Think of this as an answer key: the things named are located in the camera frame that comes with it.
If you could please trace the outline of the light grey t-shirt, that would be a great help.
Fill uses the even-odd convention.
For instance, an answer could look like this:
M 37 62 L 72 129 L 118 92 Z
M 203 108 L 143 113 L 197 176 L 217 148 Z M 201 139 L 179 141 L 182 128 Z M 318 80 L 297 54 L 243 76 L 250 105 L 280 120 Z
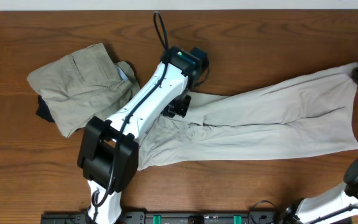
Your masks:
M 186 116 L 155 120 L 140 144 L 139 169 L 358 149 L 352 130 L 356 67 L 329 68 L 235 96 L 193 92 Z

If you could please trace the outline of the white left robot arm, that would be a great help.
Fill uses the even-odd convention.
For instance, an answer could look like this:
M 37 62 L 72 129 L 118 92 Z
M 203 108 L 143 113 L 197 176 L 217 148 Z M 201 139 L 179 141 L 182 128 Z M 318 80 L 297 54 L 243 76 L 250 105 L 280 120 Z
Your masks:
M 115 223 L 121 215 L 121 192 L 139 165 L 139 143 L 160 116 L 185 117 L 188 92 L 209 68 L 206 52 L 172 47 L 146 85 L 105 120 L 91 118 L 85 126 L 77 165 L 91 189 L 87 223 Z

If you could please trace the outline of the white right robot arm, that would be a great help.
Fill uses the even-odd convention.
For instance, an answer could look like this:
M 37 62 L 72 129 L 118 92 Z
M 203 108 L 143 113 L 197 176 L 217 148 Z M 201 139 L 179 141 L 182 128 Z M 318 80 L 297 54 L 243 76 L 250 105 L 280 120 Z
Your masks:
M 321 93 L 319 105 L 309 99 L 306 117 L 290 123 L 301 146 L 310 146 L 314 156 L 358 148 L 352 130 L 358 63 L 336 67 L 331 72 L 340 82 L 330 86 L 330 97 Z M 289 206 L 278 220 L 282 223 L 336 223 L 355 215 L 358 215 L 358 159 L 348 168 L 341 184 Z

